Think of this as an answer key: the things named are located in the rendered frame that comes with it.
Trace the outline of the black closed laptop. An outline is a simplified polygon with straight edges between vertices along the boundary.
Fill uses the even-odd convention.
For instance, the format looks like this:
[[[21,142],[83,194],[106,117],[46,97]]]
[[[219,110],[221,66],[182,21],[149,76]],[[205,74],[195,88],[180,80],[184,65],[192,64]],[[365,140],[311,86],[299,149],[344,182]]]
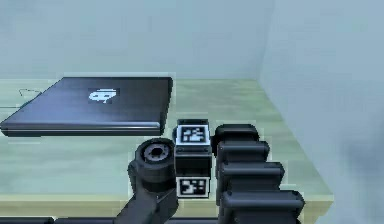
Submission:
[[[170,77],[63,77],[0,122],[7,137],[160,136]]]

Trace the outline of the pale green table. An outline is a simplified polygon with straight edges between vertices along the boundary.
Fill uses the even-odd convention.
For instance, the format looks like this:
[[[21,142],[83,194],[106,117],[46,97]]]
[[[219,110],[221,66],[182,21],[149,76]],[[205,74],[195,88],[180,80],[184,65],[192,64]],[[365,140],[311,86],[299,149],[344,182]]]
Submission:
[[[334,195],[280,112],[254,80],[175,81],[164,135],[180,118],[251,123],[285,168],[282,186],[299,191],[303,224],[317,224]],[[144,137],[8,138],[0,134],[0,216],[113,216],[131,194],[127,165]]]

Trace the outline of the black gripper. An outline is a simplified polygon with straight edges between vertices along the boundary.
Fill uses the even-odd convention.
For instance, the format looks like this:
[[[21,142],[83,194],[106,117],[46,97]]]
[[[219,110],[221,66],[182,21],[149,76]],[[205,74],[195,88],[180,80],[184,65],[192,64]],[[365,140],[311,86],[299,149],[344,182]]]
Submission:
[[[173,141],[146,140],[127,171],[133,195],[113,224],[165,224],[178,209]]]

